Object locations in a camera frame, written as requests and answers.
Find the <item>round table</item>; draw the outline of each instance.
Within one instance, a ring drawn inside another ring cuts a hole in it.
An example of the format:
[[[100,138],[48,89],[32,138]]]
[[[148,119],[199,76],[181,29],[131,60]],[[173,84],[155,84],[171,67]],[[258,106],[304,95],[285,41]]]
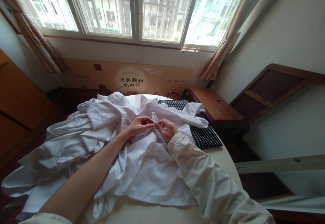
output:
[[[169,100],[159,95],[144,95],[148,99]],[[135,107],[140,106],[141,95],[129,95],[126,99]],[[242,188],[235,164],[225,146],[204,150]],[[117,199],[112,212],[97,223],[205,223],[198,206],[172,207],[141,202],[121,196]]]

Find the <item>black and white striped cloth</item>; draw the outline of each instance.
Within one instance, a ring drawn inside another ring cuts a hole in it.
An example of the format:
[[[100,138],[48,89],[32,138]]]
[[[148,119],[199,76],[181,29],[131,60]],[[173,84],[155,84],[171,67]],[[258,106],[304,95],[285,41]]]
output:
[[[187,100],[159,100],[158,104],[161,103],[166,103],[168,107],[175,107],[182,111],[189,102]],[[201,112],[196,116],[204,118]],[[201,150],[222,146],[220,139],[210,125],[207,128],[190,126],[190,129],[195,145]]]

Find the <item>beige sleeve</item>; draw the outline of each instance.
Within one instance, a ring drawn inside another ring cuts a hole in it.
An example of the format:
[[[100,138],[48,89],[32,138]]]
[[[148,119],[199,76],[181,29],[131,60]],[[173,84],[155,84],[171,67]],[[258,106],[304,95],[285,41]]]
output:
[[[63,216],[59,216],[51,213],[39,213],[32,218],[20,222],[19,224],[72,224],[71,221]]]
[[[275,223],[273,216],[250,199],[214,160],[190,139],[177,133],[168,143],[185,184],[209,223]]]

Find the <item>forearm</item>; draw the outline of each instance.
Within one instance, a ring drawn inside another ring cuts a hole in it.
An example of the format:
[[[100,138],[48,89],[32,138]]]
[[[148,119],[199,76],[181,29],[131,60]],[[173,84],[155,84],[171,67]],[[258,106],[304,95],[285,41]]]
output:
[[[58,214],[75,223],[93,199],[116,156],[129,139],[122,131],[74,173],[44,204],[39,213]]]
[[[269,212],[238,188],[208,154],[190,143],[188,137],[176,134],[168,148],[185,184],[198,201],[204,220],[212,223],[274,223]]]

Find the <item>floor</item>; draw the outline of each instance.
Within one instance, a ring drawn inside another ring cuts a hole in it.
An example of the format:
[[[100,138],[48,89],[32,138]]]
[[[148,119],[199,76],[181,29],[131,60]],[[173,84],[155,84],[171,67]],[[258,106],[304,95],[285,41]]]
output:
[[[74,106],[68,106],[67,110],[57,118],[56,122],[65,120],[69,114],[76,111]],[[247,146],[247,144],[241,139],[236,137],[229,137],[223,135],[222,132],[218,133],[225,147],[229,151],[233,161],[253,161],[259,160],[258,156]],[[0,181],[2,181],[9,173],[17,169],[20,165],[17,163],[19,159],[27,155],[29,152],[43,144],[45,140],[46,131],[44,130],[39,134],[20,154],[18,154],[6,167],[0,170]],[[265,200],[280,196],[284,194],[290,194],[290,191],[279,181],[279,179],[273,173],[262,174],[243,174],[240,175],[240,179],[244,190],[254,200]],[[12,198],[0,192],[0,209],[11,202]],[[7,216],[0,216],[0,223],[12,224],[17,223],[15,217],[20,213],[21,208],[16,209],[12,214]]]

